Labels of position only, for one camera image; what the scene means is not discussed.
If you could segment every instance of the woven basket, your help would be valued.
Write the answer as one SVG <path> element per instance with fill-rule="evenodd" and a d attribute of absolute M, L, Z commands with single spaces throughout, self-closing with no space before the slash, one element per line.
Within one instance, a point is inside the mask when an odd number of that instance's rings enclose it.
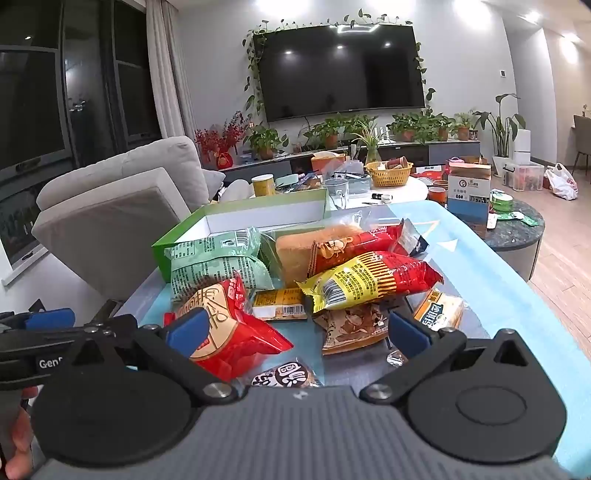
<path fill-rule="evenodd" d="M 386 162 L 376 161 L 368 163 L 365 166 L 376 187 L 401 187 L 402 185 L 406 185 L 410 171 L 413 169 L 412 163 L 408 162 L 407 168 L 377 170 L 382 163 Z"/>

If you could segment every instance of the white curtain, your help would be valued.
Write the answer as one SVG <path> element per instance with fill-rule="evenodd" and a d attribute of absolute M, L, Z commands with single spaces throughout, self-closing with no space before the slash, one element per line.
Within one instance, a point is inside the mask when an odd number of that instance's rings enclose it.
<path fill-rule="evenodd" d="M 146 1 L 148 57 L 162 138 L 195 135 L 191 98 L 178 40 L 178 11 L 166 0 Z"/>

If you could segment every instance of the dark marble table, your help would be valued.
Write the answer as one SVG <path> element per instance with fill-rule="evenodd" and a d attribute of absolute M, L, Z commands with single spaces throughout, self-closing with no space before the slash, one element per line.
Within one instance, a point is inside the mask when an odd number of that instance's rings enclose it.
<path fill-rule="evenodd" d="M 534 274 L 546 224 L 536 209 L 520 200 L 513 199 L 513 211 L 533 218 L 539 225 L 529 226 L 520 220 L 499 220 L 494 230 L 487 231 L 485 243 L 525 281 L 529 281 Z"/>

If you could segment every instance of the human hand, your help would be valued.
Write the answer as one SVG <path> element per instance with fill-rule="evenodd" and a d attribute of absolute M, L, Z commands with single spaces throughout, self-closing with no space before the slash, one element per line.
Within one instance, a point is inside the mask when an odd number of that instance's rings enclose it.
<path fill-rule="evenodd" d="M 22 391 L 22 398 L 29 400 L 35 398 L 38 393 L 37 387 L 28 387 Z M 33 428 L 29 415 L 22 408 L 12 426 L 12 441 L 17 449 L 14 457 L 6 464 L 6 476 L 10 480 L 21 480 L 33 471 L 33 455 L 31 453 Z"/>

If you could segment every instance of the chair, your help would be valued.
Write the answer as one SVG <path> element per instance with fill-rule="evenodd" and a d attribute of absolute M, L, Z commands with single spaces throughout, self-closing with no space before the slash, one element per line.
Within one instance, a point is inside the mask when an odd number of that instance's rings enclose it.
<path fill-rule="evenodd" d="M 577 166 L 580 155 L 587 157 L 587 163 L 585 165 L 585 175 L 589 169 L 589 156 L 591 155 L 591 118 L 585 116 L 574 116 L 574 137 L 577 145 L 577 158 L 573 165 L 574 169 Z"/>
<path fill-rule="evenodd" d="M 208 204 L 225 177 L 202 170 L 189 138 L 159 140 L 45 185 L 33 235 L 100 294 L 125 301 L 156 268 L 151 245 Z M 250 197 L 244 183 L 220 202 Z"/>

